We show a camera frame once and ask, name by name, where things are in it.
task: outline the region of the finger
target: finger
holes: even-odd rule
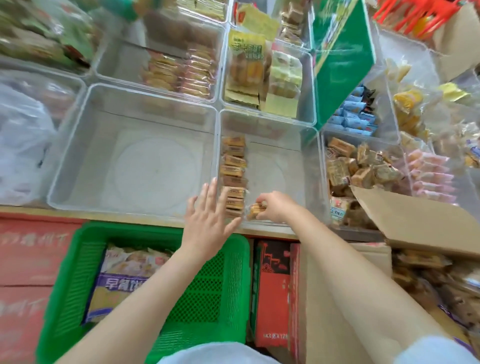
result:
[[[216,203],[216,211],[215,213],[220,216],[220,218],[225,218],[225,210],[227,209],[227,195],[228,195],[228,187],[224,187],[222,189],[222,193],[218,198],[218,202]]]
[[[257,215],[256,219],[257,219],[257,220],[269,220],[266,211],[260,212],[260,213]]]
[[[226,227],[224,237],[227,239],[241,224],[241,218],[234,218]]]
[[[189,218],[195,213],[195,201],[197,200],[198,196],[190,197],[187,202],[187,212],[185,213],[185,217]]]
[[[208,183],[205,183],[202,186],[202,191],[200,192],[200,196],[198,197],[198,209],[200,211],[205,210],[205,204],[207,202],[207,192],[208,192]]]
[[[208,187],[206,209],[212,212],[215,211],[215,203],[216,203],[216,177],[212,179],[212,182]]]
[[[268,197],[270,196],[270,194],[266,194],[266,193],[263,193],[263,194],[260,194],[260,196],[257,197],[257,199],[255,200],[255,202],[261,204],[263,201],[267,201],[268,202]]]

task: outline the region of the green plastic basket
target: green plastic basket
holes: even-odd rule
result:
[[[81,325],[107,243],[172,251],[183,229],[90,222],[75,233],[45,312],[36,355],[50,364],[92,327]],[[245,342],[250,299],[250,249],[247,239],[232,235],[209,260],[170,312],[146,363],[157,363],[198,344]]]

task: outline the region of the wooden counter edge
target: wooden counter edge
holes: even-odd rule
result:
[[[184,224],[181,221],[164,220],[155,218],[153,216],[140,216],[133,214],[114,214],[114,213],[100,213],[100,212],[82,212],[82,211],[68,211],[68,210],[51,210],[37,207],[17,207],[17,206],[0,206],[0,217],[8,218],[9,215],[28,215],[41,216],[49,218],[71,218],[79,220],[97,220],[122,222],[128,224],[165,226],[171,228],[183,228]],[[271,226],[267,229],[253,229],[251,227],[239,228],[235,232],[237,234],[252,236],[252,237],[267,237],[276,239],[298,240],[297,236],[289,227]]]

